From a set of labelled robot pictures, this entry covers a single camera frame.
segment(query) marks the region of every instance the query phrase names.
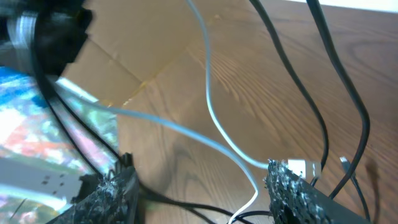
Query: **white cable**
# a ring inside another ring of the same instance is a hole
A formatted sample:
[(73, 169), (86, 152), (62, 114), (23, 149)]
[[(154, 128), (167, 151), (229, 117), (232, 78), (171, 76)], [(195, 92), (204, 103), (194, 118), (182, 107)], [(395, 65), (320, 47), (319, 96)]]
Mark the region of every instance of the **white cable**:
[(175, 124), (171, 121), (167, 121), (165, 119), (159, 118), (157, 116), (151, 115), (151, 114), (145, 114), (145, 113), (141, 113), (138, 111), (130, 111), (130, 110), (123, 110), (123, 109), (119, 109), (119, 108), (112, 108), (112, 107), (105, 107), (102, 105), (99, 105), (97, 103), (94, 102), (90, 102), (84, 98), (82, 98), (81, 96), (78, 96), (76, 93), (72, 92), (71, 90), (65, 88), (64, 86), (61, 85), (54, 85), (55, 88), (62, 89), (65, 92), (69, 93), (69, 95), (71, 95), (74, 99), (77, 99), (78, 101), (82, 102), (85, 105), (91, 106), (93, 108), (97, 108), (99, 110), (103, 110), (103, 111), (108, 111), (110, 113), (114, 113), (114, 114), (121, 114), (121, 115), (126, 115), (126, 116), (131, 116), (134, 118), (139, 118), (139, 119), (146, 119), (158, 124), (161, 124), (165, 127), (168, 127), (170, 129), (173, 129), (175, 131), (180, 132), (181, 134), (184, 134), (188, 137), (191, 137), (197, 141), (202, 142), (203, 144), (206, 144), (207, 146), (212, 147), (213, 149), (216, 149), (217, 151), (221, 152), (222, 154), (226, 155), (227, 157), (229, 157), (232, 161), (234, 161), (242, 170), (243, 172), (246, 174), (246, 176), (248, 177), (248, 179), (250, 180), (250, 183), (253, 185), (254, 188), (254, 195), (253, 197), (250, 199), (250, 201), (245, 204), (242, 208), (240, 208), (229, 220), (229, 223), (231, 223), (231, 221), (237, 216), (239, 215), (244, 209), (246, 209), (248, 206), (250, 206), (253, 201), (255, 201), (255, 199), (258, 196), (258, 187), (257, 187), (257, 182), (253, 176), (253, 174), (251, 173), (251, 171), (249, 170), (249, 168), (245, 165), (244, 161), (241, 160), (241, 158), (239, 158), (236, 154), (232, 153), (231, 150), (229, 150), (227, 147), (223, 146), (222, 144), (211, 140), (209, 138), (207, 138), (206, 136), (203, 136), (197, 132), (192, 131), (191, 129), (188, 129), (184, 126), (181, 126), (179, 124)]
[[(199, 10), (196, 8), (196, 6), (194, 5), (194, 3), (192, 2), (192, 0), (186, 0), (186, 2), (188, 3), (188, 5), (190, 6), (191, 10), (193, 11), (195, 17), (198, 19), (199, 24), (200, 24), (200, 29), (203, 33), (203, 39), (205, 41), (205, 50), (206, 50), (206, 62), (205, 62), (205, 70), (206, 70), (206, 101), (207, 101), (207, 106), (209, 109), (209, 113), (210, 116), (214, 122), (214, 124), (216, 125), (218, 131), (221, 133), (221, 135), (224, 137), (224, 139), (226, 140), (226, 142), (235, 150), (236, 153), (238, 153), (239, 156), (241, 156), (246, 162), (259, 167), (261, 169), (268, 169), (268, 164), (267, 163), (263, 163), (263, 162), (259, 162), (251, 157), (249, 157), (248, 155), (246, 155), (237, 145), (235, 145), (235, 143), (232, 141), (232, 139), (228, 136), (228, 134), (226, 133), (226, 131), (223, 129), (222, 125), (220, 124), (220, 122), (218, 121), (217, 115), (213, 110), (213, 104), (211, 103), (211, 75), (210, 75), (210, 62), (211, 62), (211, 51), (210, 51), (210, 41), (209, 41), (209, 37), (207, 34), (207, 28), (206, 28), (206, 24), (199, 12)], [(241, 212), (243, 212), (245, 209), (247, 209), (257, 198), (258, 196), (258, 190), (256, 189), (256, 192), (253, 195), (253, 198), (250, 199), (250, 201), (248, 203), (246, 203), (245, 205), (243, 205), (238, 211), (235, 212), (235, 214), (229, 219), (228, 224), (231, 224), (232, 221), (235, 219), (236, 216), (238, 216)]]

